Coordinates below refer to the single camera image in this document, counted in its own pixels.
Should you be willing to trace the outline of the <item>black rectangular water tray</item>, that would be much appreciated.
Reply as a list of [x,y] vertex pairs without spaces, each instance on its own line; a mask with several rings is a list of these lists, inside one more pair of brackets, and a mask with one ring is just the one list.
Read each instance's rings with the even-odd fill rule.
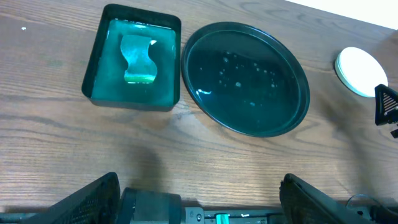
[[[119,4],[104,7],[82,93],[97,106],[146,111],[170,111],[180,99],[182,23],[177,16]],[[149,57],[157,65],[151,84],[124,80],[127,62],[121,53],[124,35],[152,39]]]

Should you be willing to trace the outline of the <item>green scrubbing sponge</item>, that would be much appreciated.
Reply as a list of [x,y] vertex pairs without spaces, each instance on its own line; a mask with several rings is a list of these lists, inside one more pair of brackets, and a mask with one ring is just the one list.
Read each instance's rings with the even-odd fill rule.
[[131,84],[151,84],[157,76],[157,65],[149,57],[152,39],[140,35],[124,35],[121,53],[127,62],[124,80]]

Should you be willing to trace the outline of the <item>white plate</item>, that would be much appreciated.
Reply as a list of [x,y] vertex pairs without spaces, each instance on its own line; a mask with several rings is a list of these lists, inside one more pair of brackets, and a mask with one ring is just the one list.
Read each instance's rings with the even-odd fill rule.
[[349,90],[366,98],[375,97],[375,87],[378,85],[388,86],[387,75],[380,63],[356,47],[347,47],[338,54],[335,71]]

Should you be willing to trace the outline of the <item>black round tray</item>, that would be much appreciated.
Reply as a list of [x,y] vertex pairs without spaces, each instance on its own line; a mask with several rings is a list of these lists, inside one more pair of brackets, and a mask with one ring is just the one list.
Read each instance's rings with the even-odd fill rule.
[[184,84],[213,121],[248,136],[269,138],[296,128],[307,114],[307,77],[292,52],[268,33],[216,22],[187,40]]

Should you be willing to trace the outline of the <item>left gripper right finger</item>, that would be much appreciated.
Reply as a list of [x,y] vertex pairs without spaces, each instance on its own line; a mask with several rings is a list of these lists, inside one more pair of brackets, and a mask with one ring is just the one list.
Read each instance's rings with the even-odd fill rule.
[[370,222],[296,175],[286,174],[279,190],[280,203],[289,223]]

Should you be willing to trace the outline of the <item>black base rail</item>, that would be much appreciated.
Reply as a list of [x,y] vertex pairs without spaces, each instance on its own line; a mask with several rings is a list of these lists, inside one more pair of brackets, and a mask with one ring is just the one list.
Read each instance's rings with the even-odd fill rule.
[[[371,207],[371,211],[369,214],[362,213],[362,210],[357,210],[358,217],[362,215],[362,218],[359,218],[359,221],[347,221],[344,223],[360,223],[360,221],[364,221],[364,223],[396,223],[397,224],[397,216],[390,216],[386,210],[378,210],[381,207]],[[180,221],[172,221],[171,220],[154,220],[151,218],[150,220],[136,220],[134,221],[133,215],[119,215],[115,221],[111,221],[110,223],[122,223],[122,224],[133,224],[133,223],[160,223],[160,224],[196,224],[196,223],[204,223],[204,224],[275,224],[275,223],[343,223],[343,222],[332,222],[326,221],[321,218],[326,217],[316,217],[316,216],[304,216],[301,213],[292,213],[291,217],[286,216],[282,213],[264,213],[265,210],[246,210],[246,212],[251,213],[239,213],[238,210],[232,211],[203,211],[198,210],[199,208],[187,207],[185,208],[186,213],[182,215],[182,219]],[[38,213],[1,213],[1,223],[22,223],[31,217],[38,215]]]

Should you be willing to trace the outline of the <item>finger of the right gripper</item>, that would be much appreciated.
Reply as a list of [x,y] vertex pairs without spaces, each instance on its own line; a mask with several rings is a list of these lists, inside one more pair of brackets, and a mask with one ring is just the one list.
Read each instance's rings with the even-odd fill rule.
[[377,126],[397,123],[397,92],[380,84],[375,87],[375,124]]

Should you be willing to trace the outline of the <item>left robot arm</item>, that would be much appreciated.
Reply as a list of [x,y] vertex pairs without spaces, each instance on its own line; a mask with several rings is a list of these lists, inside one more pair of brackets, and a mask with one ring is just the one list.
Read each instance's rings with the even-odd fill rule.
[[110,172],[33,215],[26,223],[368,223],[340,203],[316,203],[308,195],[281,208],[205,210],[185,207],[181,196],[147,190],[120,189]]

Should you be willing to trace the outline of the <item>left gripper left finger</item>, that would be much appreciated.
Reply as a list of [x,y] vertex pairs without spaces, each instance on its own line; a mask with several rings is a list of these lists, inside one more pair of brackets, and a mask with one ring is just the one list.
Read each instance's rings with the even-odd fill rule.
[[25,224],[110,224],[116,220],[120,198],[118,176],[109,172],[43,213],[23,221]]

